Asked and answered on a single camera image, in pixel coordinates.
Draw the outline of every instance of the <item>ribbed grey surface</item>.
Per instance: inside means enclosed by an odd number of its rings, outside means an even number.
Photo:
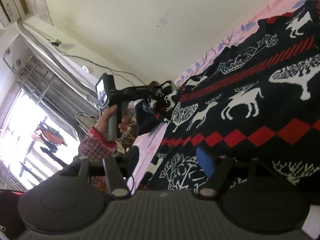
[[[93,225],[62,236],[27,232],[19,240],[308,240],[301,230],[265,236],[230,223],[214,202],[188,191],[137,191],[113,201]]]

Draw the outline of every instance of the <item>finger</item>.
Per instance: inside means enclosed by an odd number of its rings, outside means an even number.
[[[125,123],[125,122],[129,122],[130,121],[130,117],[128,115],[125,115],[122,119],[121,122]]]
[[[107,107],[102,114],[102,118],[104,120],[108,120],[117,111],[117,108],[118,108],[117,105]]]
[[[120,129],[121,133],[126,133],[128,130],[127,129]]]
[[[119,129],[127,129],[128,126],[129,126],[129,123],[128,123],[128,122],[126,122],[126,123],[120,123],[120,124],[118,125]]]

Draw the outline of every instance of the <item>device screen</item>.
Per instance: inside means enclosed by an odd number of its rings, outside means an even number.
[[[101,79],[97,85],[97,94],[98,94],[98,101],[100,101],[103,96],[105,96],[104,101],[106,101],[108,98],[108,96],[105,95],[103,79]]]

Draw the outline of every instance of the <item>plaid sleeve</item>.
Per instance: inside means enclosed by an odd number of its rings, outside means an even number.
[[[91,162],[98,162],[113,154],[115,149],[115,142],[103,141],[97,130],[92,127],[80,143],[78,148],[79,153],[73,160],[86,156]],[[102,181],[104,181],[104,177],[93,177],[91,184],[99,187]]]

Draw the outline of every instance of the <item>red cuff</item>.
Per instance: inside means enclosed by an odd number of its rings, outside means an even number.
[[[95,127],[92,127],[90,129],[89,133],[91,133],[92,136],[95,137],[97,141],[99,141],[101,144],[103,144],[107,148],[111,148],[111,149],[115,149],[116,148],[116,146],[117,146],[116,142],[110,142],[110,141],[106,142],[106,141],[104,141]]]

